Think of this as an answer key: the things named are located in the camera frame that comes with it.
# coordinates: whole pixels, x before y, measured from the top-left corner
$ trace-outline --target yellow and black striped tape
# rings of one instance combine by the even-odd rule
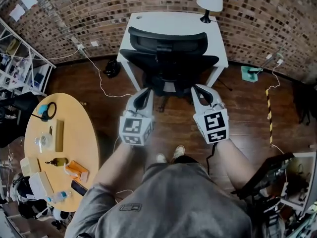
[[[268,118],[269,118],[269,145],[270,145],[270,147],[272,147],[272,142],[273,142],[273,136],[272,136],[273,124],[272,124],[272,110],[271,110],[271,103],[269,101],[268,89],[265,90],[265,94],[266,94],[266,99],[267,99]]]

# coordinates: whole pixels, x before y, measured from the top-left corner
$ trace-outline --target table lamp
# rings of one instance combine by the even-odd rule
[[[222,11],[222,0],[197,0],[196,3],[206,9],[205,15],[200,19],[203,23],[210,23],[209,11]]]

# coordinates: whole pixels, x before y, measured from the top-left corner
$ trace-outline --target person's left arm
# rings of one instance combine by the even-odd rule
[[[85,194],[67,227],[66,238],[76,238],[81,233],[94,236],[99,218],[115,206],[115,190],[131,159],[131,146],[121,143],[97,172],[94,185]]]

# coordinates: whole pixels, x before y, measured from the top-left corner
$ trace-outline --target blue object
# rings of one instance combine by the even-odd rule
[[[39,110],[38,110],[38,114],[42,115],[47,109],[48,109],[47,105],[41,105]]]
[[[257,73],[259,71],[263,71],[262,68],[254,68],[254,67],[248,67],[248,66],[241,66],[241,75],[242,79],[249,82],[257,82],[258,75]]]

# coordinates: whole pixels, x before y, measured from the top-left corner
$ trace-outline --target white sneaker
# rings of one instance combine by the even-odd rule
[[[157,163],[167,163],[166,157],[164,154],[157,154]]]
[[[179,145],[176,147],[173,159],[177,159],[179,156],[185,155],[185,147],[183,145]]]

